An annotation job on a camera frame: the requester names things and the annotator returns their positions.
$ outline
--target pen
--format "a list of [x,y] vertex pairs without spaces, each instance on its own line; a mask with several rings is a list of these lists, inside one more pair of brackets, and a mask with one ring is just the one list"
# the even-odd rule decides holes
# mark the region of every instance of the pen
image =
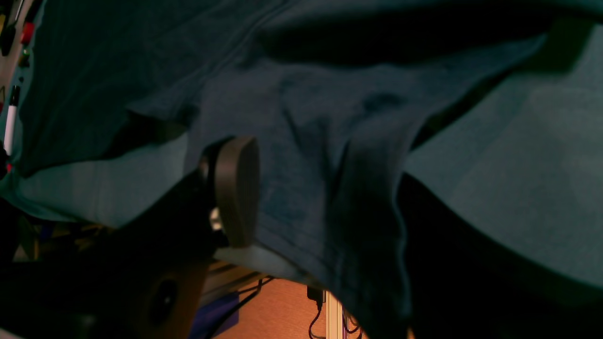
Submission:
[[4,130],[4,150],[9,157],[13,152],[14,122],[17,119],[17,106],[19,105],[20,92],[21,87],[17,85],[13,86],[13,93],[10,96],[8,114],[6,117],[6,129]]

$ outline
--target dark blue cloth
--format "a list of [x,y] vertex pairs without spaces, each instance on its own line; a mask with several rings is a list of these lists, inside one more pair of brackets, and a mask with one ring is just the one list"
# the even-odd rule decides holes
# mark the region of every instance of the dark blue cloth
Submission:
[[536,52],[555,10],[603,13],[598,1],[551,3],[49,1],[19,171],[152,140],[127,134],[150,126],[130,113],[187,126],[187,170],[207,145],[255,135],[257,240],[312,273],[371,338],[402,336],[405,154],[428,117]]

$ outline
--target white marker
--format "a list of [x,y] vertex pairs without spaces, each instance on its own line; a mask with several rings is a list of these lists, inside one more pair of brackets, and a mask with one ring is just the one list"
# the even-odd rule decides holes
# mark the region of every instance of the white marker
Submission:
[[10,105],[6,117],[6,129],[4,130],[4,150],[10,156],[13,152],[14,122],[17,120],[17,106],[19,105],[19,93],[21,87],[13,86],[13,93],[10,96]]

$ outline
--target marker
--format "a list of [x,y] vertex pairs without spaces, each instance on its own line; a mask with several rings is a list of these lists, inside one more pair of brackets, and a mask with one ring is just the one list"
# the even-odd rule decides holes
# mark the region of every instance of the marker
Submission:
[[8,106],[8,114],[6,117],[6,129],[4,130],[4,150],[6,155],[10,157],[13,152],[13,136],[14,136],[14,122],[17,119],[17,106],[19,105],[19,93],[21,87],[13,86],[13,93],[10,96],[10,103]]

